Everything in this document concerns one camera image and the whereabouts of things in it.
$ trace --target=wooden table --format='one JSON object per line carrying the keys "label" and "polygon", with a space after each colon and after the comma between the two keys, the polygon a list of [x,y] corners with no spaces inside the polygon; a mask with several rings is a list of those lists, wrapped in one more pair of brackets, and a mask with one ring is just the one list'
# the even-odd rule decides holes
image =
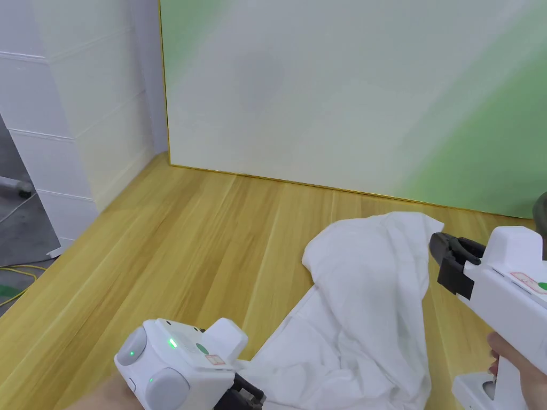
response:
{"label": "wooden table", "polygon": [[[169,167],[157,156],[0,319],[6,409],[63,409],[114,371],[142,321],[208,327],[232,318],[250,359],[312,285],[305,245],[331,222],[424,212],[445,231],[486,242],[528,220],[278,181]],[[453,378],[487,368],[489,329],[436,283],[424,301],[433,390],[428,409],[455,409]]]}

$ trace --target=white backdrop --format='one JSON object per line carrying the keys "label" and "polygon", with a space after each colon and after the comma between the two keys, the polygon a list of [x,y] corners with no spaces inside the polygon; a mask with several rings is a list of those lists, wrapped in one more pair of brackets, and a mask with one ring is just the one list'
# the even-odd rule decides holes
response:
{"label": "white backdrop", "polygon": [[168,79],[171,162],[394,195],[462,110],[420,120],[526,4],[232,1]]}

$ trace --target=gray floor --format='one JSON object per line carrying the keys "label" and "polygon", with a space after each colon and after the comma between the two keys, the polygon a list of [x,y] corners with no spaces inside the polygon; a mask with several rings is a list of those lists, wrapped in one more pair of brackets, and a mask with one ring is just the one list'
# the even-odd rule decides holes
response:
{"label": "gray floor", "polygon": [[[49,260],[46,262],[37,262],[32,263],[32,265],[42,266],[48,268],[54,260]],[[40,269],[33,268],[16,268],[19,271],[34,273],[38,278],[42,276],[44,271]],[[22,275],[20,273],[3,271],[0,269],[0,304],[11,298],[11,294],[4,294],[2,291],[5,291],[7,287],[16,290],[17,292],[27,289],[34,282],[34,278],[27,275]],[[17,302],[17,299],[0,306],[0,316],[2,316],[14,303]]]}
{"label": "gray floor", "polygon": [[[17,148],[0,117],[0,176],[30,181]],[[36,193],[27,200],[17,191],[0,186],[0,266],[32,264],[48,267],[47,253],[58,248],[59,241],[51,227],[40,198]],[[27,272],[42,274],[41,270],[22,268]],[[33,278],[14,272],[0,270],[0,303],[9,299],[1,291],[9,293],[7,287],[23,290],[30,286]],[[0,306],[0,316],[13,304]]]}

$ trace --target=white cloth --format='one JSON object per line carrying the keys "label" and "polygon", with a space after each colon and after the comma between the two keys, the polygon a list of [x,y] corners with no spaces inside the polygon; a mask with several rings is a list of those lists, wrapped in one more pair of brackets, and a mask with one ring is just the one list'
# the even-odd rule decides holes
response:
{"label": "white cloth", "polygon": [[315,285],[242,377],[265,410],[423,409],[430,377],[422,299],[428,242],[443,224],[392,212],[338,221],[306,247]]}

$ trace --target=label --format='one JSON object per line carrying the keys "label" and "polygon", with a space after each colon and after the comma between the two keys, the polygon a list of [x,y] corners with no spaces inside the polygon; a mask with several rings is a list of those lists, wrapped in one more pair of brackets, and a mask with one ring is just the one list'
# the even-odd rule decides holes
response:
{"label": "label", "polygon": [[208,356],[205,356],[213,366],[221,366],[225,365],[226,362],[220,358],[219,355],[216,354],[210,354]]}
{"label": "label", "polygon": [[534,279],[532,279],[530,276],[528,276],[527,274],[522,273],[522,272],[513,272],[513,273],[511,273],[511,275],[513,275],[513,277],[520,280],[522,283],[524,283],[526,286],[528,286],[534,292],[539,293],[540,295],[547,295],[547,290],[542,289],[542,287],[539,286],[539,284]]}

